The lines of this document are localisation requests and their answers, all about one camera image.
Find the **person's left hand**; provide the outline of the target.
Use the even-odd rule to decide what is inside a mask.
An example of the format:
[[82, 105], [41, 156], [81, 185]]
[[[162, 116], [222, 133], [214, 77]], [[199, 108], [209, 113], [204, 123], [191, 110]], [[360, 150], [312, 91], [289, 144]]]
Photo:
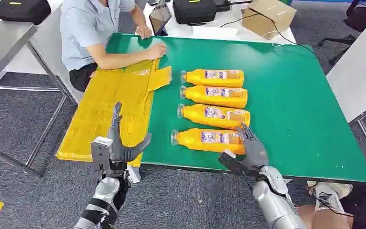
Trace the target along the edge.
[[152, 30], [146, 24], [138, 25], [137, 29], [136, 29], [136, 33], [143, 40], [152, 37]]

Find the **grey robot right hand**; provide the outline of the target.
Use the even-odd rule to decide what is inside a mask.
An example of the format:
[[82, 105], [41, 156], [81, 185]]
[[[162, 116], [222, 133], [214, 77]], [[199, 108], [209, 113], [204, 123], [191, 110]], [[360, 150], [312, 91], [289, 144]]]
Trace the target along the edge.
[[268, 165], [269, 159], [263, 143], [245, 123], [237, 129], [243, 140], [246, 158], [242, 163], [248, 170], [259, 171], [261, 167]]

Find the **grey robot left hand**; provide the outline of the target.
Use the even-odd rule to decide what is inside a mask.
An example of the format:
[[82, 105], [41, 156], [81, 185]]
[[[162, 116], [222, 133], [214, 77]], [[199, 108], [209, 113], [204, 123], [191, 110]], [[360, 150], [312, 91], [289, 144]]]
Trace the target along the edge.
[[113, 109], [111, 125], [108, 130], [108, 138], [113, 140], [112, 151], [110, 156], [112, 161], [116, 162], [131, 162], [142, 153], [145, 148], [150, 144], [152, 134], [147, 133], [145, 138], [136, 146], [124, 146], [120, 135], [120, 122], [122, 115], [120, 114], [122, 104], [117, 102]]

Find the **person's right hand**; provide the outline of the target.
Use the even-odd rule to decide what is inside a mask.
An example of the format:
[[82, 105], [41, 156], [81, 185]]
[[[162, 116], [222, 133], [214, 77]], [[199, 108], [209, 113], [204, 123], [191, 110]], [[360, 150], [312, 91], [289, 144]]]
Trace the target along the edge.
[[164, 43], [158, 43], [146, 50], [146, 60], [155, 60], [166, 55], [167, 47]]

